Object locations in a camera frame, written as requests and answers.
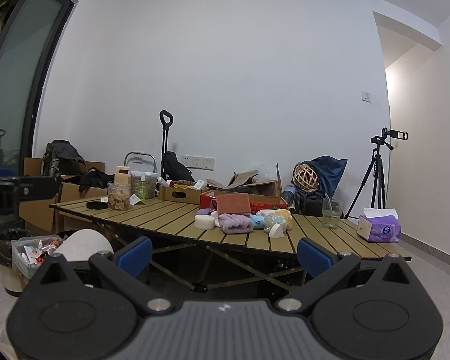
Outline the white foam wedge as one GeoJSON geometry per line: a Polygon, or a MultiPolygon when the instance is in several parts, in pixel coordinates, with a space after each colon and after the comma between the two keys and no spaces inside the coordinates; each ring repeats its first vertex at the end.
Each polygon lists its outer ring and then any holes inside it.
{"type": "Polygon", "coordinates": [[[275,223],[268,233],[268,236],[271,239],[283,238],[285,235],[286,225],[284,223],[275,223]]]}

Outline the yellow white plush toy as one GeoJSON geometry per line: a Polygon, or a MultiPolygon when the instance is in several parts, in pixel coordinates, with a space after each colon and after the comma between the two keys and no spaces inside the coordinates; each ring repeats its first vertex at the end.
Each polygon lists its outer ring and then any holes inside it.
{"type": "Polygon", "coordinates": [[[278,209],[274,211],[274,215],[280,216],[283,218],[283,222],[285,222],[285,230],[289,231],[293,226],[293,217],[289,210],[286,209],[278,209]]]}

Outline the iridescent mesh bath pouf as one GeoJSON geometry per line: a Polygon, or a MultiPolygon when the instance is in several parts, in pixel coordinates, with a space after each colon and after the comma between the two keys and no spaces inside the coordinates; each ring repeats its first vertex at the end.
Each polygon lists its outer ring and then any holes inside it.
{"type": "Polygon", "coordinates": [[[286,223],[285,218],[280,214],[269,213],[263,219],[264,230],[269,232],[275,225],[282,226],[286,223]]]}

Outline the light blue plush toy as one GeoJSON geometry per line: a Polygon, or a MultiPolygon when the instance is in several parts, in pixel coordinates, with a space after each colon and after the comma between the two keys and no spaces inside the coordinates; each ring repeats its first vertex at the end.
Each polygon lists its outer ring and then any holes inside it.
{"type": "Polygon", "coordinates": [[[268,232],[272,228],[271,218],[268,215],[262,216],[258,214],[251,214],[249,218],[253,222],[254,230],[263,230],[268,232]]]}

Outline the white round foam sponge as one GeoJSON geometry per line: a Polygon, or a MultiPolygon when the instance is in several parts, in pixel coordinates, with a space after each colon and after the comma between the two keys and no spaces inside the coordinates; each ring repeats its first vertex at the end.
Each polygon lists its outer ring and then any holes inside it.
{"type": "Polygon", "coordinates": [[[215,218],[211,215],[197,214],[194,218],[194,226],[201,230],[211,230],[215,228],[215,218]]]}

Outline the lilac fuzzy cloth roll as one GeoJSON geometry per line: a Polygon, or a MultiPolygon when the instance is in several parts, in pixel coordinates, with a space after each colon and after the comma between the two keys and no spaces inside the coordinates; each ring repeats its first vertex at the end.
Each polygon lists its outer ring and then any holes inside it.
{"type": "Polygon", "coordinates": [[[218,222],[225,234],[246,234],[254,230],[252,219],[243,214],[221,214],[218,222]]]}

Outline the red scrub sponge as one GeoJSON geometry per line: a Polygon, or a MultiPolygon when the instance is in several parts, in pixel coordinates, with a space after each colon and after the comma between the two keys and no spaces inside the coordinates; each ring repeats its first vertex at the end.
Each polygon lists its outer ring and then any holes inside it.
{"type": "Polygon", "coordinates": [[[220,215],[249,215],[251,213],[249,195],[246,193],[220,194],[215,199],[216,210],[220,215]]]}

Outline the purple knit cloth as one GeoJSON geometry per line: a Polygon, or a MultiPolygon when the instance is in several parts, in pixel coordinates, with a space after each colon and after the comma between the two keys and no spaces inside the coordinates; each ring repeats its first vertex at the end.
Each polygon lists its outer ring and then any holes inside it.
{"type": "Polygon", "coordinates": [[[214,212],[214,209],[211,208],[203,208],[203,209],[199,209],[197,211],[197,215],[210,215],[212,212],[214,212]]]}

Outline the white trash bin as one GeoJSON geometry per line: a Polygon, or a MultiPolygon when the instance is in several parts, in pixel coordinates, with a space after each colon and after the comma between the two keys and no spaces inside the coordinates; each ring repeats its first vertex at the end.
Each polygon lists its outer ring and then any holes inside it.
{"type": "Polygon", "coordinates": [[[4,290],[18,297],[45,257],[62,242],[57,235],[33,236],[20,228],[0,231],[0,273],[4,290]]]}

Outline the white paper leaflet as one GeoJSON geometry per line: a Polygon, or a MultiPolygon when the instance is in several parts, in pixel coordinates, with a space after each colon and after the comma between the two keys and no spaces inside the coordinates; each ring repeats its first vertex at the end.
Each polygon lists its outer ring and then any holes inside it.
{"type": "Polygon", "coordinates": [[[130,196],[129,204],[131,206],[134,206],[134,205],[139,204],[139,203],[144,203],[144,201],[142,199],[140,199],[136,194],[132,194],[130,196]]]}

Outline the black backpack on boxes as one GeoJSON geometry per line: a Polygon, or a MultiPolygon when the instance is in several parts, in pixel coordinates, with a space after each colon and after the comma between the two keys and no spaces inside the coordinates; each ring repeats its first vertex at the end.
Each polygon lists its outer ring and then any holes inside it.
{"type": "Polygon", "coordinates": [[[87,164],[69,141],[54,140],[46,145],[41,164],[41,175],[54,179],[78,176],[87,172],[87,164]]]}

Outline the purple tissue box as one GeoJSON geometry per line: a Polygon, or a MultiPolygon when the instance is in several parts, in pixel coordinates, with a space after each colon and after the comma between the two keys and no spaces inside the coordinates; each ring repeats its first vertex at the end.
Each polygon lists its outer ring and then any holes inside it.
{"type": "Polygon", "coordinates": [[[357,233],[367,242],[398,243],[401,224],[395,209],[365,208],[359,216],[357,233]]]}

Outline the black round lid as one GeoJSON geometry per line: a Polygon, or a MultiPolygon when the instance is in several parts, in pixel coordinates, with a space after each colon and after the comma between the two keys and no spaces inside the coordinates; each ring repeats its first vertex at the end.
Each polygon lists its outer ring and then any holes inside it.
{"type": "Polygon", "coordinates": [[[108,208],[108,203],[102,201],[87,202],[86,208],[88,208],[88,210],[105,210],[108,208]]]}

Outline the small brown cardboard box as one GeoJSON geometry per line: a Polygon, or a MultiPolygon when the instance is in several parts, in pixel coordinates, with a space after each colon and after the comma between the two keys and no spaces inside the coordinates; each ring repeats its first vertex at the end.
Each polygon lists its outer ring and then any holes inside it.
{"type": "Polygon", "coordinates": [[[158,183],[158,198],[162,201],[173,203],[187,203],[198,205],[201,194],[209,191],[209,188],[193,189],[188,185],[185,188],[176,188],[175,185],[169,186],[158,183]]]}

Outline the red cardboard box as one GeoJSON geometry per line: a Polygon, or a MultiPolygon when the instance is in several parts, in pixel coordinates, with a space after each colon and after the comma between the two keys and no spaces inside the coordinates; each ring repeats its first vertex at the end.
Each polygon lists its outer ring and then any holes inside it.
{"type": "MultiPolygon", "coordinates": [[[[212,201],[221,195],[236,195],[233,192],[210,190],[201,194],[199,207],[201,209],[211,208],[212,201]]],[[[288,205],[282,197],[271,197],[247,193],[251,205],[251,211],[260,211],[262,209],[287,209],[288,205]]]]}

